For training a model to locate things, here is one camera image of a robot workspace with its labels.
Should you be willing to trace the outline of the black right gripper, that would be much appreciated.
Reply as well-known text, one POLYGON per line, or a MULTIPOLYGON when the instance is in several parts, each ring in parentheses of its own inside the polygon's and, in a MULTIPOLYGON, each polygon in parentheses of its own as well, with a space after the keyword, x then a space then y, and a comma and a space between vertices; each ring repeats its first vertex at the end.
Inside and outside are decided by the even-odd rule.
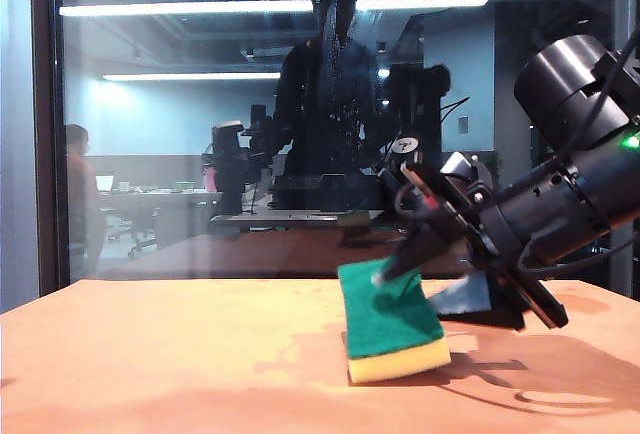
POLYGON ((535 277, 517 271, 524 245, 508 226, 480 163, 462 161, 443 173, 408 161, 401 171, 408 181, 403 188, 418 189, 422 199, 406 212, 409 232, 371 276, 374 285, 409 273, 465 239, 475 270, 429 297, 439 319, 519 331, 525 313, 532 312, 550 329, 567 324, 564 306, 535 277))

